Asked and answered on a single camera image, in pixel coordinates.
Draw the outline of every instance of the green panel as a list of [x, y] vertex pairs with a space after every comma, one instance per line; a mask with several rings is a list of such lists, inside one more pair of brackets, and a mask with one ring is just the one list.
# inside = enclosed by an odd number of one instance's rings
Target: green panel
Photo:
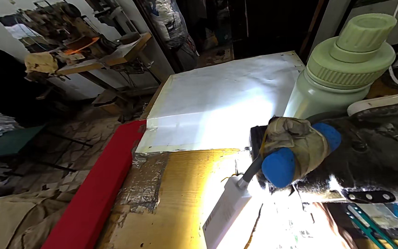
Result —
[[44, 127], [45, 125], [4, 133], [0, 136], [0, 157], [18, 154]]

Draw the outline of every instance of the crumpled fabric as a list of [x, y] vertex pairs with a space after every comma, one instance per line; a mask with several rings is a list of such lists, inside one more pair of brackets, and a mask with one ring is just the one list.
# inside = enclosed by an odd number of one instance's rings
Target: crumpled fabric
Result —
[[307, 120], [275, 116], [268, 124], [264, 140], [264, 156], [279, 148], [290, 148], [294, 153], [296, 171], [293, 181], [316, 169], [329, 155], [327, 140]]
[[39, 249], [72, 199], [46, 190], [0, 198], [0, 249]]
[[58, 61], [49, 52], [27, 54], [24, 63], [27, 73], [33, 71], [54, 73], [58, 70]]

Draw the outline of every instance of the green bottle cap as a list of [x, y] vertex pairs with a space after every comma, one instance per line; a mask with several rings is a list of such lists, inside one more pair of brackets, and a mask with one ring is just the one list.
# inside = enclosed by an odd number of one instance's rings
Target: green bottle cap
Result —
[[308, 75], [335, 89], [356, 89], [371, 84], [395, 60], [385, 41], [397, 20], [387, 14], [353, 17], [339, 37], [319, 43], [308, 59]]

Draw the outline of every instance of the white power adapter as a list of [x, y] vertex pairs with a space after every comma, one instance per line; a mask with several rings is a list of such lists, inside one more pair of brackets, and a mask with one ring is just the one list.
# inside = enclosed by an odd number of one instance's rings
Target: white power adapter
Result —
[[242, 176], [232, 176], [224, 186], [224, 192], [214, 206], [202, 230], [207, 249], [216, 249], [230, 229], [251, 195], [247, 190], [248, 183]]

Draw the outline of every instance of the orange object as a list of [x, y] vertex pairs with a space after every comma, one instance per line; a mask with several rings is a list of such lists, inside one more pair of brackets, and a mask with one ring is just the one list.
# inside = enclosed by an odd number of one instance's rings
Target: orange object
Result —
[[83, 46], [82, 48], [77, 49], [77, 50], [66, 50], [66, 51], [64, 52], [64, 54], [70, 55], [70, 54], [80, 53], [81, 50], [83, 50], [84, 48], [86, 48], [86, 47], [90, 46], [91, 44], [97, 42], [98, 40], [99, 40], [99, 37], [92, 38], [92, 39], [91, 39], [91, 43], [89, 43], [89, 44], [87, 44], [87, 45], [85, 45], [85, 46]]

